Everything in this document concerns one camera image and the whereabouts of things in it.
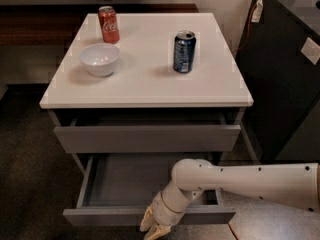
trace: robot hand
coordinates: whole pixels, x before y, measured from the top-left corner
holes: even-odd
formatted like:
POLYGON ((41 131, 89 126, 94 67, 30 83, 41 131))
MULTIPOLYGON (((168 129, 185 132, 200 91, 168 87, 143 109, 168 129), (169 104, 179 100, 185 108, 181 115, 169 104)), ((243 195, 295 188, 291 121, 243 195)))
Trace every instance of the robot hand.
POLYGON ((172 169, 172 180, 147 208, 141 231, 157 239, 179 223, 185 209, 205 190, 223 189, 248 197, 319 212, 318 164, 214 166, 205 160, 184 159, 172 169))

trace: power outlet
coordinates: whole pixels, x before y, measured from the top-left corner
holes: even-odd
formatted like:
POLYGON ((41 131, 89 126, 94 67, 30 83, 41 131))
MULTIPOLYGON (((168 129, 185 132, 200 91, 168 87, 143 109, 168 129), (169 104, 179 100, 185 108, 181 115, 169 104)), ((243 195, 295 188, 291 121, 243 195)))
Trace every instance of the power outlet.
POLYGON ((316 65, 320 59, 320 46, 314 42, 311 38, 307 38, 301 52, 316 65))

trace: blue soda can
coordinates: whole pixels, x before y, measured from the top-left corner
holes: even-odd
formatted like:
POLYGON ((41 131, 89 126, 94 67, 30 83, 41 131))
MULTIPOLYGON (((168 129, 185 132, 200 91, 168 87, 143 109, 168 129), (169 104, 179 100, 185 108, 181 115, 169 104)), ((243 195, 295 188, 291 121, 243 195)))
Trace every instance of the blue soda can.
POLYGON ((173 69, 175 71, 188 73, 192 70, 196 42, 195 34, 189 30, 177 33, 174 39, 173 69))

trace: red soda can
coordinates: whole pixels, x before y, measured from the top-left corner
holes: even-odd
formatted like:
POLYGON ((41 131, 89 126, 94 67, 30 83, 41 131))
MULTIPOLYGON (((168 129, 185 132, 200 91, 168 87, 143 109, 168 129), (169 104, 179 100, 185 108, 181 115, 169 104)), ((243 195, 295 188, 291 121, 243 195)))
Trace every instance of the red soda can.
POLYGON ((112 6, 103 6, 99 8, 99 21, 103 41, 115 44, 120 40, 117 16, 112 6))

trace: open drawer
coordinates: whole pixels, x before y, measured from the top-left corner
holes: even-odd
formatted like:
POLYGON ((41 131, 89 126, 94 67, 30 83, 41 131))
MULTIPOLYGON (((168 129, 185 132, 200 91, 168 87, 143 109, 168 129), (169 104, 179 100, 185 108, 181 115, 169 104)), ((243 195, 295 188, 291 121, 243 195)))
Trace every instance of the open drawer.
MULTIPOLYGON (((186 154, 92 155, 77 207, 63 215, 74 226, 140 225, 146 207, 170 181, 171 168, 183 158, 186 154)), ((180 223, 223 224, 234 214, 233 208, 223 207, 219 191, 210 191, 187 209, 180 223)))
POLYGON ((82 110, 54 132, 67 153, 223 152, 240 126, 212 108, 109 109, 82 110))

